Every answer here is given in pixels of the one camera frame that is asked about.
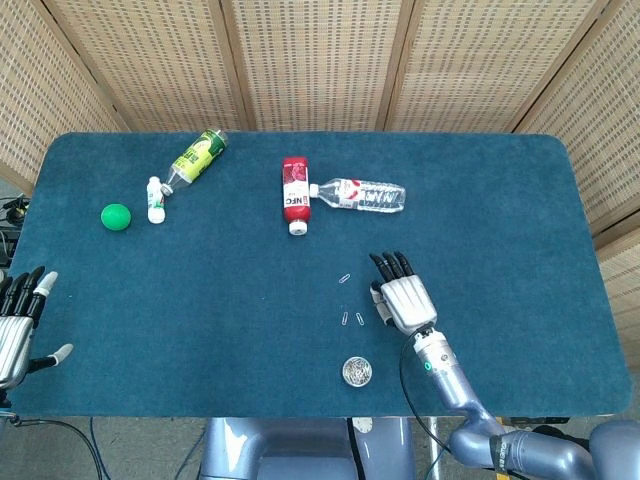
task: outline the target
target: round container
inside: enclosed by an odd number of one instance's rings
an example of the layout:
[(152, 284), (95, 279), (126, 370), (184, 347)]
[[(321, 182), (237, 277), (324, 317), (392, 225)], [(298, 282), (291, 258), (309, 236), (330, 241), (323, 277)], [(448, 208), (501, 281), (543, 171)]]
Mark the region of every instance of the round container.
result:
[(366, 358), (351, 357), (342, 366), (342, 378), (352, 387), (364, 387), (372, 375), (373, 369)]

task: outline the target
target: red juice bottle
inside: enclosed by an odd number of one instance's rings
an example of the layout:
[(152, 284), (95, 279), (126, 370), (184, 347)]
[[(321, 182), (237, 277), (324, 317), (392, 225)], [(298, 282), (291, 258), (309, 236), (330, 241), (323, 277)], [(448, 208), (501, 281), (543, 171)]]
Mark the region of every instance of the red juice bottle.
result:
[(282, 163), (284, 218), (291, 235), (307, 233), (307, 223), (311, 218), (307, 166), (305, 157), (287, 157)]

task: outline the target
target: water bottle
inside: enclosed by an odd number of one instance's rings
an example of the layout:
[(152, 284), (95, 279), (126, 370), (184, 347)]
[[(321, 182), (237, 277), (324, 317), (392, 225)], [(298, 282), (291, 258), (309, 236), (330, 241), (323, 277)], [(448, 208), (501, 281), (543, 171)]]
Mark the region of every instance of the water bottle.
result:
[(334, 178), (324, 185), (309, 185), (309, 196), (321, 198), (333, 208), (394, 213), (404, 209), (404, 187), (393, 183)]

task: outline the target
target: cable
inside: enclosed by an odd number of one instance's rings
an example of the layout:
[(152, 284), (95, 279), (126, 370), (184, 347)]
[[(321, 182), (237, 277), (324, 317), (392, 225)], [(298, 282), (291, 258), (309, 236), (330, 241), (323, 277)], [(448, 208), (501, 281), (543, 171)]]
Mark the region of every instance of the cable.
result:
[(7, 256), (9, 260), (13, 260), (13, 257), (9, 256), (9, 252), (7, 251), (7, 242), (5, 240), (4, 232), (0, 230), (0, 235), (2, 235), (2, 246), (4, 247), (4, 254)]
[(58, 420), (41, 420), (39, 418), (33, 419), (33, 420), (20, 420), (20, 418), (17, 416), (11, 420), (11, 423), (15, 427), (33, 427), (34, 425), (57, 425), (59, 427), (63, 427), (68, 430), (71, 430), (76, 435), (78, 435), (82, 439), (82, 441), (87, 445), (87, 448), (89, 448), (89, 451), (91, 452), (91, 456), (93, 457), (93, 463), (96, 466), (96, 472), (98, 473), (98, 480), (103, 480), (102, 470), (100, 470), (100, 463), (98, 463), (98, 457), (96, 456), (96, 452), (93, 449), (91, 442), (89, 441), (89, 439), (84, 433), (82, 433), (79, 429), (77, 429), (73, 425), (66, 422), (60, 422)]
[(429, 470), (427, 470), (427, 473), (424, 474), (424, 480), (429, 480), (429, 477), (431, 476), (431, 472), (433, 472), (433, 469), (435, 468), (436, 463), (438, 463), (438, 460), (440, 460), (440, 457), (444, 452), (445, 452), (444, 450), (440, 449), (440, 453), (438, 453), (438, 456), (436, 456), (436, 459), (433, 462), (431, 462), (431, 466), (429, 467)]
[(107, 472), (107, 467), (102, 461), (102, 455), (100, 455), (100, 449), (98, 448), (98, 441), (96, 440), (96, 434), (93, 430), (93, 417), (89, 417), (89, 433), (91, 434), (91, 441), (93, 442), (93, 448), (96, 451), (96, 455), (98, 456), (98, 461), (100, 462), (100, 467), (102, 467), (102, 471), (104, 472), (104, 476), (107, 480), (111, 480), (109, 476), (109, 472)]
[(353, 454), (353, 461), (356, 464), (356, 471), (358, 473), (358, 480), (366, 480), (364, 473), (364, 465), (362, 464), (362, 457), (360, 457), (360, 449), (358, 449), (358, 441), (356, 440), (356, 432), (353, 428), (353, 418), (347, 418), (347, 431), (349, 432), (349, 443), (351, 444), (351, 453)]
[(424, 422), (420, 418), (420, 415), (418, 415), (418, 412), (416, 411), (416, 407), (413, 405), (413, 402), (409, 398), (409, 392), (407, 391), (407, 387), (404, 382), (404, 370), (402, 368), (404, 357), (407, 352), (407, 348), (411, 345), (411, 342), (413, 341), (415, 336), (418, 335), (419, 333), (424, 333), (424, 331), (416, 330), (411, 335), (409, 335), (409, 338), (407, 338), (407, 340), (404, 342), (404, 345), (402, 346), (402, 352), (400, 353), (400, 362), (399, 362), (398, 369), (400, 370), (400, 385), (402, 385), (402, 393), (404, 393), (404, 398), (407, 400), (407, 403), (409, 404), (409, 408), (413, 412), (413, 416), (416, 417), (416, 420), (420, 424), (422, 429), (427, 433), (427, 435), (429, 435), (433, 439), (433, 441), (435, 441), (438, 445), (440, 445), (440, 448), (451, 453), (451, 449), (442, 440), (436, 437), (431, 430), (429, 430), (429, 428), (424, 424)]
[(204, 438), (204, 433), (205, 433), (205, 430), (202, 430), (202, 433), (198, 437), (198, 440), (196, 440), (196, 443), (193, 444), (193, 447), (191, 447), (191, 450), (189, 450), (189, 453), (187, 453), (187, 456), (184, 457), (184, 460), (182, 461), (182, 465), (180, 465), (180, 468), (178, 469), (176, 476), (173, 477), (173, 480), (178, 480), (178, 477), (180, 477), (180, 474), (182, 473), (182, 470), (184, 470), (185, 467), (187, 466), (187, 462), (191, 458), (191, 455), (193, 455), (193, 452), (195, 452), (196, 448), (198, 448), (198, 445), (200, 445), (200, 442), (202, 442), (202, 439)]

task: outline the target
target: black cable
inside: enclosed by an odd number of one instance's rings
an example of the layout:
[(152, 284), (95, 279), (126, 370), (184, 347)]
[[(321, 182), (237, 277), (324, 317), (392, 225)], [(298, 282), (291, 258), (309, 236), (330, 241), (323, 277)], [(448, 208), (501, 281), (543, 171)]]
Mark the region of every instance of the black cable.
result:
[(347, 418), (347, 431), (349, 432), (349, 443), (351, 444), (353, 461), (356, 464), (356, 471), (358, 472), (358, 480), (367, 480), (364, 474), (362, 458), (360, 457), (360, 449), (358, 449), (358, 442), (356, 441), (356, 432), (353, 429), (353, 418)]
[(82, 433), (79, 429), (77, 429), (73, 425), (66, 422), (61, 422), (59, 420), (41, 420), (39, 418), (33, 419), (33, 420), (20, 420), (19, 417), (15, 417), (11, 419), (11, 423), (15, 427), (33, 427), (34, 425), (57, 425), (59, 427), (63, 427), (68, 430), (71, 430), (76, 435), (78, 435), (82, 439), (82, 441), (87, 445), (87, 448), (89, 449), (89, 451), (91, 452), (91, 456), (93, 457), (93, 463), (95, 464), (96, 472), (98, 473), (98, 480), (103, 480), (102, 470), (100, 470), (100, 463), (98, 463), (98, 457), (96, 456), (96, 452), (93, 449), (91, 442), (89, 441), (89, 439), (84, 433)]
[(433, 462), (431, 462), (431, 465), (429, 466), (427, 473), (424, 474), (424, 480), (429, 480), (429, 477), (431, 476), (431, 472), (433, 472), (433, 469), (436, 468), (436, 463), (438, 463), (443, 453), (444, 453), (444, 450), (440, 450), (440, 453), (436, 455), (436, 459)]
[(424, 333), (424, 330), (416, 330), (411, 335), (409, 335), (407, 340), (404, 342), (404, 345), (402, 346), (402, 352), (400, 353), (399, 370), (400, 370), (400, 385), (402, 385), (402, 393), (404, 393), (404, 398), (407, 400), (407, 403), (409, 404), (409, 408), (413, 412), (413, 416), (416, 417), (416, 420), (420, 424), (422, 429), (427, 433), (427, 435), (429, 435), (433, 439), (433, 441), (435, 441), (438, 445), (440, 445), (440, 448), (451, 453), (451, 449), (442, 440), (436, 437), (431, 430), (429, 430), (429, 427), (427, 427), (424, 424), (424, 422), (420, 418), (420, 415), (418, 415), (418, 412), (416, 411), (416, 407), (413, 405), (413, 402), (409, 398), (409, 392), (407, 391), (407, 387), (404, 382), (404, 370), (402, 368), (402, 364), (404, 363), (404, 357), (407, 352), (407, 349), (411, 345), (411, 342), (413, 341), (415, 336), (418, 335), (419, 333)]
[(100, 462), (100, 467), (102, 467), (104, 476), (107, 477), (107, 480), (111, 480), (111, 477), (109, 476), (109, 472), (107, 472), (107, 467), (102, 461), (102, 455), (100, 455), (100, 449), (98, 448), (98, 441), (96, 440), (96, 433), (93, 430), (93, 417), (89, 417), (89, 433), (91, 434), (91, 441), (93, 442), (93, 448), (96, 450), (96, 455), (98, 456), (98, 461)]

